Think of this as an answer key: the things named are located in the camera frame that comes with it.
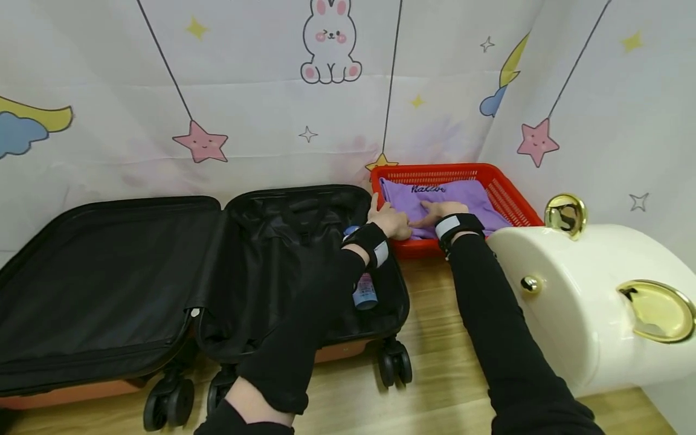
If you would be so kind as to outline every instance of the blue bottle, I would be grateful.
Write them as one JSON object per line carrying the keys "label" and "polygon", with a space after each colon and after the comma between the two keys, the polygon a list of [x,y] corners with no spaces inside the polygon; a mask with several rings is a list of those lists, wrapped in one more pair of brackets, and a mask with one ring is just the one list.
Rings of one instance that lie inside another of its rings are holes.
{"label": "blue bottle", "polygon": [[[357,225],[349,226],[343,232],[344,236],[350,235],[353,231],[360,228]],[[377,305],[377,293],[374,291],[372,277],[370,274],[363,274],[358,281],[355,292],[353,292],[353,303],[358,310],[370,310]]]}

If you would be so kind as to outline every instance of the yellow star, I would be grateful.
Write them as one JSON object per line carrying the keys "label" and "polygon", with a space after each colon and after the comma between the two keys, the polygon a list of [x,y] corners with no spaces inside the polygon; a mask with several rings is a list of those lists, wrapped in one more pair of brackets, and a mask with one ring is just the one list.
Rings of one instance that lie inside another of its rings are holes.
{"label": "yellow star", "polygon": [[371,164],[365,165],[365,169],[368,171],[371,171],[372,169],[375,169],[377,166],[396,166],[398,165],[397,162],[395,161],[388,161],[387,156],[384,155],[384,153],[381,153],[379,157],[377,157],[377,160],[372,162]]}
{"label": "yellow star", "polygon": [[642,47],[643,43],[640,40],[640,30],[635,32],[633,36],[630,38],[626,38],[621,41],[622,44],[624,45],[624,50],[626,53],[631,53],[633,50],[637,49],[638,47]]}
{"label": "yellow star", "polygon": [[418,108],[418,106],[420,106],[420,105],[423,104],[423,103],[425,103],[425,101],[423,101],[422,99],[420,99],[420,94],[418,94],[418,96],[416,97],[416,99],[415,99],[414,101],[411,102],[411,104],[412,104],[413,107],[415,107],[415,108]]}
{"label": "yellow star", "polygon": [[203,26],[198,21],[196,21],[196,18],[192,15],[191,16],[191,24],[186,28],[186,30],[191,32],[199,40],[203,40],[203,34],[207,31],[209,31],[210,29],[207,28],[206,26]]}

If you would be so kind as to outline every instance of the cartoon bunny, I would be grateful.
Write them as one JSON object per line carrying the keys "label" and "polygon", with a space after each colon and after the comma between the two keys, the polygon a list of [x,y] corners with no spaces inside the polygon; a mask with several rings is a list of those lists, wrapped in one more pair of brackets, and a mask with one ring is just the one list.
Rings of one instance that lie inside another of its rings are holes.
{"label": "cartoon bunny", "polygon": [[312,15],[304,26],[304,44],[312,60],[301,67],[307,83],[355,81],[363,72],[351,57],[356,32],[350,5],[351,0],[310,0]]}

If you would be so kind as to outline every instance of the gold handle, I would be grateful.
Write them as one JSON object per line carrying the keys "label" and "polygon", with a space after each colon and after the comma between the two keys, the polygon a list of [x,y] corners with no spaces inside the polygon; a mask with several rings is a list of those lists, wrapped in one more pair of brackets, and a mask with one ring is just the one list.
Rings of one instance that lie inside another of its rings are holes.
{"label": "gold handle", "polygon": [[577,240],[587,225],[585,203],[571,193],[554,196],[546,204],[544,224],[547,228],[567,232],[571,240]]}
{"label": "gold handle", "polygon": [[688,340],[696,328],[696,307],[677,289],[650,280],[633,280],[617,288],[635,313],[633,332],[658,343]]}
{"label": "gold handle", "polygon": [[541,291],[541,280],[527,275],[520,280],[520,286],[526,294],[537,294]]}

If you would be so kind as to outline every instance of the purple shirt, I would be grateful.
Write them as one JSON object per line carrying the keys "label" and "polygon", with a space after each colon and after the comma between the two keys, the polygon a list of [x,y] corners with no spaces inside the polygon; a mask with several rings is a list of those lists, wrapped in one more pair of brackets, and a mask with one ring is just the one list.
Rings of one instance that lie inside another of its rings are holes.
{"label": "purple shirt", "polygon": [[[379,179],[382,186],[384,200],[399,212],[406,212],[409,220],[419,221],[425,218],[428,211],[420,204],[420,201],[441,203],[443,201],[457,201],[466,204],[469,212],[476,215],[485,227],[484,233],[509,227],[510,222],[498,213],[488,199],[486,189],[476,180],[453,181],[439,186],[416,186],[411,184],[398,184]],[[436,239],[435,227],[414,228],[411,240]]]}

